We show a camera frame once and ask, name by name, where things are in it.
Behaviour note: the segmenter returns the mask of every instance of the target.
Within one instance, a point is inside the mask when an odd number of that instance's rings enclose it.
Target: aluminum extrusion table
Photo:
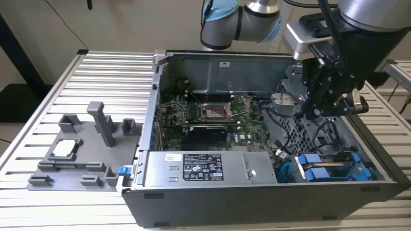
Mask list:
[[[60,131],[62,113],[92,121],[89,101],[104,102],[114,122],[142,123],[152,81],[150,53],[89,51],[78,54],[44,102],[0,157],[0,228],[12,231],[144,230],[134,224],[117,192],[28,191],[36,165]],[[360,118],[411,178],[411,126],[367,84],[360,91],[369,112]],[[371,203],[341,221],[185,227],[185,230],[411,230],[411,191],[387,202]]]

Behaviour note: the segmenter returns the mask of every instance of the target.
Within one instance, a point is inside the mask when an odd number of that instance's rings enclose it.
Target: power supply label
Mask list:
[[[182,179],[224,180],[221,154],[184,154]]]

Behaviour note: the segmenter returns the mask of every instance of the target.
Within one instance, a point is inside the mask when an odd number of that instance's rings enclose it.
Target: cable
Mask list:
[[[54,11],[56,15],[58,16],[58,18],[61,19],[61,22],[64,23],[66,29],[72,32],[72,34],[77,37],[78,41],[82,43],[82,45],[85,46],[85,48],[88,49],[88,46],[85,45],[85,43],[82,42],[82,40],[80,39],[80,37],[77,36],[77,34],[72,31],[72,29],[69,28],[69,26],[66,25],[64,19],[61,18],[58,12],[56,11],[56,9],[53,8],[53,6],[50,5],[50,3],[48,2],[48,0],[44,0],[44,2],[49,5],[50,9]]]
[[[401,108],[400,111],[399,111],[399,114],[403,114],[404,110],[407,109],[407,106],[408,106],[408,104],[404,103],[403,108]]]
[[[12,143],[10,141],[1,139],[1,138],[0,138],[0,141],[6,142],[6,143]]]
[[[393,88],[393,90],[392,90],[392,92],[391,92],[391,95],[389,95],[389,97],[388,97],[388,101],[387,101],[387,102],[389,102],[389,100],[391,100],[391,98],[392,98],[392,96],[393,96],[393,94],[395,94],[395,91],[396,91],[397,86],[399,86],[399,83],[396,84],[396,86],[395,86],[395,88]]]
[[[336,130],[336,126],[335,126],[335,123],[329,120],[327,120],[315,130],[315,133],[313,133],[313,136],[312,136],[312,140],[311,140],[311,143],[312,143],[312,146],[315,148],[315,150],[319,152],[320,155],[324,155],[324,152],[320,150],[320,146],[316,146],[315,144],[315,139],[319,135],[319,132],[320,130],[325,127],[325,125],[331,125],[332,126],[332,129],[333,129],[333,134],[335,134],[335,139],[339,141],[340,140],[340,136],[339,136],[339,133],[337,133],[337,130]]]
[[[317,2],[319,2],[319,6],[320,6],[320,9],[321,9],[323,15],[324,15],[327,26],[329,28],[329,32],[331,32],[331,36],[332,36],[332,39],[333,39],[337,55],[339,55],[340,61],[341,61],[341,66],[344,67],[344,65],[347,64],[347,54],[345,54],[341,35],[340,35],[340,32],[336,28],[336,23],[333,21],[333,18],[331,16],[329,4],[328,4],[327,0],[317,0]]]
[[[204,25],[205,25],[205,20],[210,14],[210,8],[212,8],[212,4],[213,4],[213,0],[209,0],[208,4],[206,4],[206,7],[205,7],[205,11],[204,11],[204,15],[202,15],[202,8],[204,8],[204,1],[202,0],[202,7],[201,7],[201,30],[200,30],[200,42],[201,42],[201,37],[202,37],[202,29],[204,29]]]
[[[316,5],[316,4],[299,3],[299,2],[295,2],[292,0],[284,0],[284,2],[287,4],[289,4],[291,6],[296,6],[296,7],[301,7],[301,8],[312,8],[312,9],[320,8],[320,6]],[[331,8],[336,8],[337,6],[339,6],[337,4],[329,4]]]
[[[202,0],[202,5],[201,5],[201,21],[200,21],[200,26],[202,27],[202,9],[205,5],[205,0]]]
[[[271,119],[271,121],[284,130],[285,134],[287,134],[287,140],[285,140],[285,144],[283,145],[283,149],[287,148],[288,143],[291,141],[291,135],[289,135],[289,131],[288,129],[275,120],[275,118],[272,117],[271,113],[273,112],[273,109],[267,107],[265,108],[265,112],[268,115],[268,118]]]
[[[263,101],[257,104],[257,106],[261,107],[261,106],[264,106],[269,103],[271,103],[271,101]],[[271,107],[263,107],[263,109],[267,109],[267,108],[271,109],[272,114],[275,114],[277,117],[281,117],[281,118],[291,118],[291,117],[295,117],[295,116],[301,114],[301,112],[296,112],[293,115],[284,115],[284,114],[280,114],[279,112],[276,112]]]

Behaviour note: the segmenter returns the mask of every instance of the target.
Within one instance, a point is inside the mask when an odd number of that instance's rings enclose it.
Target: blue clip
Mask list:
[[[130,167],[118,167],[118,176],[130,176]]]

